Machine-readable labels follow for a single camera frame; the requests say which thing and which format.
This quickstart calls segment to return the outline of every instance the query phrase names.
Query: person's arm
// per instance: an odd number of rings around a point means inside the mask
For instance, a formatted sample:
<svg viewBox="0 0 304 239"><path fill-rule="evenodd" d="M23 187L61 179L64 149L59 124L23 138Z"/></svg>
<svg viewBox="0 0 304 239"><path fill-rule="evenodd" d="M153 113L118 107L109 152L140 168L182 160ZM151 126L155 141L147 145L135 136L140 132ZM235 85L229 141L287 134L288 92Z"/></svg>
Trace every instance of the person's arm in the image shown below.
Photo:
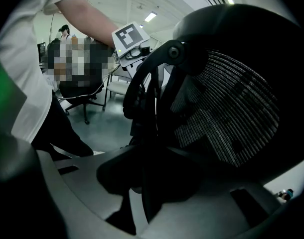
<svg viewBox="0 0 304 239"><path fill-rule="evenodd" d="M56 3L65 18L80 32L114 47L111 33L118 27L87 0L62 0Z"/></svg>

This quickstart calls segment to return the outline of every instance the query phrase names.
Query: white cable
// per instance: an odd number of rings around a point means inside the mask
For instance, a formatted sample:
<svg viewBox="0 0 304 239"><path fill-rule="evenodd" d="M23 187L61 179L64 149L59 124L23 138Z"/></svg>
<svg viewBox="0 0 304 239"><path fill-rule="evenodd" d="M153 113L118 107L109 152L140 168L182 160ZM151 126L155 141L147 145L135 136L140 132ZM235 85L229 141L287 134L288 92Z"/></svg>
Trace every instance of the white cable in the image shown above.
<svg viewBox="0 0 304 239"><path fill-rule="evenodd" d="M118 68L120 67L120 65L118 65L115 69L113 69L109 74L107 74L106 78L109 77L110 75L112 75ZM88 97L88 96L93 96L94 94L96 94L96 92L102 87L102 85L104 84L104 77L102 79L102 84L100 85L100 87L98 87L98 89L92 93L92 94L88 94L88 95L81 95L81 96L77 96L77 97L72 97L72 98L59 98L57 97L57 99L63 99L63 100L66 100L66 99L75 99L75 98L81 98L81 97Z"/></svg>

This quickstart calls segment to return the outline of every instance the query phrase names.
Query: chair seat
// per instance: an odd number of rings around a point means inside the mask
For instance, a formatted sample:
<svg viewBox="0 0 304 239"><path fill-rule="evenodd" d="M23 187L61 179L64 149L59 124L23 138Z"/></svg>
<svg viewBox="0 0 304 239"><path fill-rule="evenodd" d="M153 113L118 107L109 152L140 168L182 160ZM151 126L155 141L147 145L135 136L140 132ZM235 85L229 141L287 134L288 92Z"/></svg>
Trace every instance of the chair seat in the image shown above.
<svg viewBox="0 0 304 239"><path fill-rule="evenodd" d="M125 95L129 87L129 83L126 82L110 82L107 89L111 92Z"/></svg>

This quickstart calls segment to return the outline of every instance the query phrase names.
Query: screw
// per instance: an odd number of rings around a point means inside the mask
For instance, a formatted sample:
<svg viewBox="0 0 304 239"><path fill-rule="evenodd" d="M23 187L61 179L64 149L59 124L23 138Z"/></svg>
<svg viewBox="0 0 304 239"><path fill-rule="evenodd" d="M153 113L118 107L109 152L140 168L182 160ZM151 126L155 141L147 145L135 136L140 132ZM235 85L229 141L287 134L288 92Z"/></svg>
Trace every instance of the screw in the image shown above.
<svg viewBox="0 0 304 239"><path fill-rule="evenodd" d="M171 47L169 50L168 50L168 55L171 57L171 58L177 58L179 56L179 50L176 48L176 47Z"/></svg>

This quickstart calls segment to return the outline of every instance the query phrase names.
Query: fluorescent light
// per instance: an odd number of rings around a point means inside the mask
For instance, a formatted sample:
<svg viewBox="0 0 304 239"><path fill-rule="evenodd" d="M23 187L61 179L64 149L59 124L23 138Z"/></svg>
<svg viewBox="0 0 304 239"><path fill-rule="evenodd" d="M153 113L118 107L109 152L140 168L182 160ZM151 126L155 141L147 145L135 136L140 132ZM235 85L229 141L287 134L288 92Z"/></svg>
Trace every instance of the fluorescent light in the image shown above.
<svg viewBox="0 0 304 239"><path fill-rule="evenodd" d="M149 22L151 19L153 19L157 14L155 12L151 12L144 21Z"/></svg>
<svg viewBox="0 0 304 239"><path fill-rule="evenodd" d="M233 1L233 0L228 0L228 2L229 2L230 4L234 4L234 1Z"/></svg>

